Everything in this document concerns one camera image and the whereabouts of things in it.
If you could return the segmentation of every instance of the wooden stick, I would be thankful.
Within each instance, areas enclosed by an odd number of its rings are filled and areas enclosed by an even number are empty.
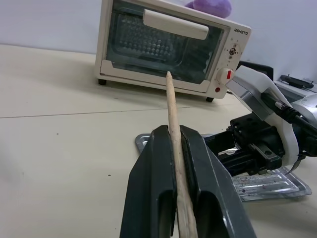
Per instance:
[[[175,173],[177,184],[177,220],[180,238],[198,238],[193,204],[190,199],[184,156],[181,143],[181,133],[177,117],[177,107],[173,78],[170,72],[166,75],[166,94],[168,109],[169,134],[172,140]]]

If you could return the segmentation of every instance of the oven door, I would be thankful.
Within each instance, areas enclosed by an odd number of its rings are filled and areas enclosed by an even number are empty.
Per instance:
[[[206,92],[223,29],[114,0],[101,74]]]

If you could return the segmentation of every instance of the toaster oven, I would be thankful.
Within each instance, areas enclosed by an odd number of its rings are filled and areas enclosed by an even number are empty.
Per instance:
[[[223,98],[247,26],[161,0],[103,0],[95,74],[106,80]]]

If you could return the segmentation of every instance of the white table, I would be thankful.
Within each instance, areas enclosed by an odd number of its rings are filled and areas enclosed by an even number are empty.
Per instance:
[[[0,237],[117,238],[140,133],[167,124],[165,93],[99,86],[94,55],[0,46]],[[177,94],[180,122],[221,132],[232,96]],[[317,191],[317,161],[296,170]],[[317,196],[244,203],[259,238],[317,237]]]

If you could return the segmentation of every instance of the baking tray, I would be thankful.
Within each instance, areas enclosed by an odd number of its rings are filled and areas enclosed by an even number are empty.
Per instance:
[[[208,137],[214,134],[201,134]],[[140,134],[135,138],[135,144],[141,153],[150,134]],[[225,153],[234,153],[236,149],[230,149]],[[311,195],[312,190],[293,173],[287,174],[289,170],[281,167],[278,170],[268,171],[264,175],[247,174],[232,178],[241,201],[253,201],[276,198],[294,198]]]

